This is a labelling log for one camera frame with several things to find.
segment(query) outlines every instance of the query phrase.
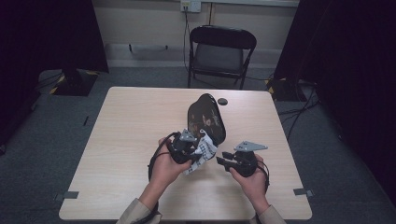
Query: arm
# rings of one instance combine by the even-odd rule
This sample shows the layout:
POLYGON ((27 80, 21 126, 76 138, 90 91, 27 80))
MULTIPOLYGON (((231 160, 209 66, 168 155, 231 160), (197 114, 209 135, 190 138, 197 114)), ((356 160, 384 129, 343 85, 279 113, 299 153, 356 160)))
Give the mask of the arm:
MULTIPOLYGON (((263 159, 256 154, 259 165, 262 165, 263 159)), ((241 185, 247 198, 253 205, 256 214, 259 216, 262 224, 283 224, 286 223, 275 208, 270 205, 265 197, 265 175, 260 169, 249 177, 242 177, 234 168, 230 169, 233 178, 241 185)))
MULTIPOLYGON (((166 188, 177 179, 178 175, 189 169, 191 161, 177 164, 168 152, 166 144, 164 144, 157 154, 158 157, 154 163, 150 181, 139 199, 135 199, 124 211, 117 224, 135 223, 137 220, 146 217, 159 201, 166 188)), ((159 221, 160 217, 155 217, 150 223, 158 223, 159 221)))

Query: gray carpet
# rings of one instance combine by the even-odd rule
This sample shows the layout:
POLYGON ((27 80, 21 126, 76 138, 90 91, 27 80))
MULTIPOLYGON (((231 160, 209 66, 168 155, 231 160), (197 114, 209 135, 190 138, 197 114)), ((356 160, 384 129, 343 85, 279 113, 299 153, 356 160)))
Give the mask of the gray carpet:
MULTIPOLYGON (((262 80, 273 69, 250 69, 244 90, 265 91, 262 80)), ((57 75, 44 72, 40 79, 57 75)), ((185 88, 185 68, 111 68, 101 74, 87 97, 50 95, 56 77, 39 84, 42 95, 35 111, 7 143, 0 157, 0 223, 115 223, 65 222, 54 201, 73 178, 93 124, 112 86, 185 88)), ((238 89, 233 80, 199 77, 192 88, 238 89)), ((310 88, 304 88, 308 96, 310 88)), ((276 102, 276 109, 302 108, 301 102, 276 102)), ((294 118, 280 116, 289 135, 294 118)), ((396 212, 361 159, 338 138, 336 123, 323 105, 305 111, 290 134, 290 149, 306 189, 313 217, 288 223, 396 223, 396 212)))

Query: sleeve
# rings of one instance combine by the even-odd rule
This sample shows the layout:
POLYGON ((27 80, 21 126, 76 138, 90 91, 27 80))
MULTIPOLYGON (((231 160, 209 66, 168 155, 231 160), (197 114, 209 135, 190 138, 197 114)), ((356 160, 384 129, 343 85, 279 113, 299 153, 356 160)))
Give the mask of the sleeve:
MULTIPOLYGON (((151 211, 143 205, 137 198, 129 204, 126 210, 122 213, 117 224, 132 224, 136 221, 148 216, 151 211)), ((157 213, 148 224, 157 224, 160 222, 162 215, 157 213)))
MULTIPOLYGON (((261 224, 286 224, 283 217, 272 205, 259 215, 259 220, 261 224)), ((255 217, 250 220, 250 224, 257 224, 255 217)))

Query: white cloth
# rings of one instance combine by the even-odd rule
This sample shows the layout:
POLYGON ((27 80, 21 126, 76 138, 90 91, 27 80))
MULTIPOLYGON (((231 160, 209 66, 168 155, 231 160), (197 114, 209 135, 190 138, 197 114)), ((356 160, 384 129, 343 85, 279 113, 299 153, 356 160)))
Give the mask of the white cloth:
POLYGON ((203 136, 199 140, 198 148, 195 149, 195 151, 192 154, 202 154, 202 157, 198 161, 193 163, 188 170, 184 171, 183 172, 184 175, 191 174, 194 170, 198 169, 198 167, 200 167, 206 161, 212 159, 215 156, 216 151, 218 150, 218 148, 215 147, 215 145, 213 145, 212 139, 207 135, 207 133, 203 129, 200 130, 200 133, 204 133, 205 136, 203 136))

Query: wall outlet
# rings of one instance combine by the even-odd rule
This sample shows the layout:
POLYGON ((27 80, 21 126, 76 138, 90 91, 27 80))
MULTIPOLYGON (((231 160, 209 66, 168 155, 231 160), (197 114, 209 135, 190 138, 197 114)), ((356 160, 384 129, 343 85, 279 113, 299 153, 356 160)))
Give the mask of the wall outlet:
POLYGON ((180 11, 201 12, 201 1, 180 1, 180 11))

